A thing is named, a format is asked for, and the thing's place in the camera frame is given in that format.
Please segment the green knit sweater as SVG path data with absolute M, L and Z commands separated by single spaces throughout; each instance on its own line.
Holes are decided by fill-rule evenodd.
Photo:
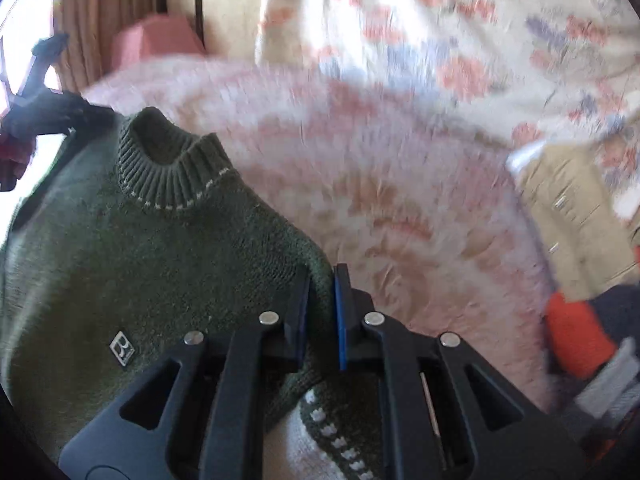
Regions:
M 14 214 L 1 251 L 2 387 L 51 458 L 186 333 L 231 332 L 311 277 L 306 362 L 266 425 L 319 449 L 307 478 L 382 477 L 378 388 L 337 373 L 333 273 L 214 134 L 148 107 L 78 131 Z

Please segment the beige floral curtain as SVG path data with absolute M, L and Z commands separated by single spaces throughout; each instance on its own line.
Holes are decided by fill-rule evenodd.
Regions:
M 112 67 L 116 35 L 166 6 L 167 0 L 53 0 L 53 31 L 68 36 L 55 67 L 62 88 L 81 92 L 101 79 Z

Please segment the pink covered stool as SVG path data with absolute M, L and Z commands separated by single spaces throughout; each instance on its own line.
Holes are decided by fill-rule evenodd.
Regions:
M 115 36 L 111 71 L 141 63 L 148 58 L 173 54 L 206 55 L 206 51 L 185 16 L 151 14 Z

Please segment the orange grey striped sweater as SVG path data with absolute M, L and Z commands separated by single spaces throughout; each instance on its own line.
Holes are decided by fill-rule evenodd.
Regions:
M 639 287 L 582 301 L 555 292 L 544 328 L 555 366 L 580 383 L 561 422 L 591 463 L 602 460 L 639 414 Z

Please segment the pink patterned bedspread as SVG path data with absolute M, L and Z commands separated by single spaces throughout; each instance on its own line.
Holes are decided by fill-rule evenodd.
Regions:
M 559 400 L 550 292 L 503 154 L 406 96 L 306 70 L 174 56 L 88 101 L 216 133 L 245 182 L 412 330 L 454 330 L 540 408 Z

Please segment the beige jacket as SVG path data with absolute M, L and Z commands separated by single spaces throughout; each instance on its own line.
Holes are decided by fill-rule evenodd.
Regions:
M 589 148 L 536 141 L 512 152 L 506 166 L 566 300 L 638 283 L 630 235 Z

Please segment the floral cream sheet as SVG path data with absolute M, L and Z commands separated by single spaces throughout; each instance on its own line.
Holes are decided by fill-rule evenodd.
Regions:
M 262 0 L 255 58 L 416 96 L 509 148 L 592 145 L 616 214 L 638 210 L 630 0 Z

